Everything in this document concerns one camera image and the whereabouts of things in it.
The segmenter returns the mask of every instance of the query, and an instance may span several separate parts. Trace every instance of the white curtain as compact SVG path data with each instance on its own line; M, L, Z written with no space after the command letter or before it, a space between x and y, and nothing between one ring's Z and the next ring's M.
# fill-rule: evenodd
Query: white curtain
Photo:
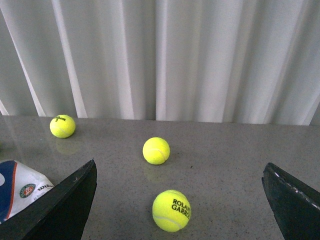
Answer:
M2 115L320 124L319 0L0 0Z

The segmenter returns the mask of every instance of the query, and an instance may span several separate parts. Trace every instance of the blue stripe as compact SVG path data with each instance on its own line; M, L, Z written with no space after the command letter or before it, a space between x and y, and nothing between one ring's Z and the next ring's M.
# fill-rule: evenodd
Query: blue stripe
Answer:
M0 186L0 222L4 222L9 212L12 180L16 162L13 160L0 163L0 174L4 176L4 184Z

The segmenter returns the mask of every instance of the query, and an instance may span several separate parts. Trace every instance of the fuzzy yellow ball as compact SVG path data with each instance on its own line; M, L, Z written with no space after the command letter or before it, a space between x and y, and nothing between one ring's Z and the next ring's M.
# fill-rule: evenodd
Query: fuzzy yellow ball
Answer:
M169 158L170 147L166 140L160 137L152 137L143 145L142 153L148 163L160 165Z
M68 115L58 115L50 122L51 133L61 139L70 137L76 130L76 123Z
M176 232L188 224L191 217L191 206L181 192L167 190L155 198L152 205L152 217L162 230Z

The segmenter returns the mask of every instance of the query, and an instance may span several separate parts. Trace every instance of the bag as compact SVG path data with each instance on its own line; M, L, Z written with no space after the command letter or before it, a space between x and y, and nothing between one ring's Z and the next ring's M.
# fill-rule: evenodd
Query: bag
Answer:
M45 175L18 161L0 161L0 224L53 187Z

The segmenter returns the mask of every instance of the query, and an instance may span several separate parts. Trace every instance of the roland garros logo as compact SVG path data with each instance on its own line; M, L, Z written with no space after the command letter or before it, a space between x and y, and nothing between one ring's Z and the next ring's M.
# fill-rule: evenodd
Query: roland garros logo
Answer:
M33 193L35 188L36 188L36 185L32 184L32 183L25 185L20 190L20 198L25 199L25 198L29 197Z

